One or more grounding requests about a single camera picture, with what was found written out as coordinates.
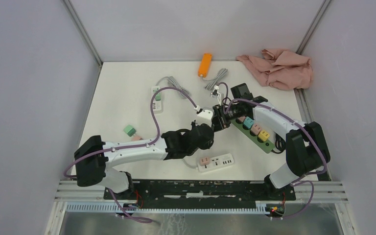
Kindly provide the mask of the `long white power strip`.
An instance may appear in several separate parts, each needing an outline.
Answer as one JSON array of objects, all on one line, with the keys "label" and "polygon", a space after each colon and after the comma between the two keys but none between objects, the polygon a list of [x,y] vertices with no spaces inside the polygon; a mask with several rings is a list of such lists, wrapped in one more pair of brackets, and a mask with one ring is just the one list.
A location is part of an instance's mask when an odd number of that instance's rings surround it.
[{"label": "long white power strip", "polygon": [[235,164],[233,156],[228,153],[220,156],[209,157],[210,163],[206,166],[200,166],[197,162],[198,171],[201,173],[219,170]]}]

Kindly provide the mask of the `pink plug from orange strip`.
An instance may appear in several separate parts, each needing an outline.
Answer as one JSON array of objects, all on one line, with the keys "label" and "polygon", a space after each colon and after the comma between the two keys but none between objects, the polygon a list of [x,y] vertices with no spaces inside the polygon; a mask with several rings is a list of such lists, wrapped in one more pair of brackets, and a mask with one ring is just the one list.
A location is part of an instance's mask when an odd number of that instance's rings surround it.
[{"label": "pink plug from orange strip", "polygon": [[139,135],[134,135],[134,136],[132,137],[132,141],[140,141],[140,140],[142,140],[142,137],[139,136]]}]

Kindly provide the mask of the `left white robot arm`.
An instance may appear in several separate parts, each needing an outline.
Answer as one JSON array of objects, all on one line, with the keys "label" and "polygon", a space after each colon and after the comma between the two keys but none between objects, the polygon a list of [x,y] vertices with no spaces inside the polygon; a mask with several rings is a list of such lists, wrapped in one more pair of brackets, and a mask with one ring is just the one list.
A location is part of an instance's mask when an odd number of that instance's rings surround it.
[{"label": "left white robot arm", "polygon": [[133,196],[135,187],[130,174],[115,166],[146,160],[174,160],[193,155],[198,149],[210,149],[214,141],[212,125],[191,124],[191,129],[163,133],[156,141],[134,143],[102,141],[100,135],[87,139],[74,153],[76,180],[80,187],[101,185],[123,199]]}]

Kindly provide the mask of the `small white power strip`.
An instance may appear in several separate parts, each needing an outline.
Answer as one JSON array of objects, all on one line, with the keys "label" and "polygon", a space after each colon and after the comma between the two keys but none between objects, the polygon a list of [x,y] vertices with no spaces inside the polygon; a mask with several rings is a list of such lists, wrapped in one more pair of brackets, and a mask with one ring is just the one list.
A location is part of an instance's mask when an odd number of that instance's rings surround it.
[{"label": "small white power strip", "polygon": [[151,87],[151,94],[153,96],[153,103],[152,103],[152,109],[155,114],[161,114],[163,112],[163,102],[162,102],[162,97],[160,101],[155,101],[154,96],[157,94],[157,91],[161,87],[156,85]]}]

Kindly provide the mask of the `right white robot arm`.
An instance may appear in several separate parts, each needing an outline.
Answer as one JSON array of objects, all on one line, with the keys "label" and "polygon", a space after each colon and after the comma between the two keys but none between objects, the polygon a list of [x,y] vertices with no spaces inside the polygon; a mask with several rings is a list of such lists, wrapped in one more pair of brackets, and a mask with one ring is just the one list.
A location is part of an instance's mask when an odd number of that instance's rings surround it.
[{"label": "right white robot arm", "polygon": [[219,101],[213,107],[215,131],[229,127],[237,118],[251,117],[285,141],[286,162],[264,178],[263,194],[266,198],[275,200],[282,195],[283,187],[307,175],[326,172],[330,154],[320,124],[289,117],[266,98],[253,96],[245,83],[232,87],[231,92],[233,99],[225,105],[219,85],[215,85],[211,91],[210,96]]}]

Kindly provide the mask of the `orange power strip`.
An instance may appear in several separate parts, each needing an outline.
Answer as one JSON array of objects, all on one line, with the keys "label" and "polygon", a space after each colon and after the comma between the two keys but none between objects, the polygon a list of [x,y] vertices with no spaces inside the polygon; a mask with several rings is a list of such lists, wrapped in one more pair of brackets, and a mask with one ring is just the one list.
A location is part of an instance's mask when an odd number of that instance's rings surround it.
[{"label": "orange power strip", "polygon": [[201,60],[201,63],[200,63],[200,66],[198,68],[197,75],[199,77],[201,77],[201,78],[207,77],[210,66],[211,66],[211,62],[212,62],[212,54],[204,53],[202,60]]}]

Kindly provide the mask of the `green plug from orange strip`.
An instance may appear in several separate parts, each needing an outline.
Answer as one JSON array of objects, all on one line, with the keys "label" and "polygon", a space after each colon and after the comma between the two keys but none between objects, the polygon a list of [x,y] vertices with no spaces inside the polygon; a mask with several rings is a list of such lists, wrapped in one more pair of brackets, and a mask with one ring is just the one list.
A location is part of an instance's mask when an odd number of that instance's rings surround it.
[{"label": "green plug from orange strip", "polygon": [[129,136],[129,137],[132,137],[136,134],[136,129],[132,126],[132,125],[127,125],[124,127],[123,129],[124,133]]}]

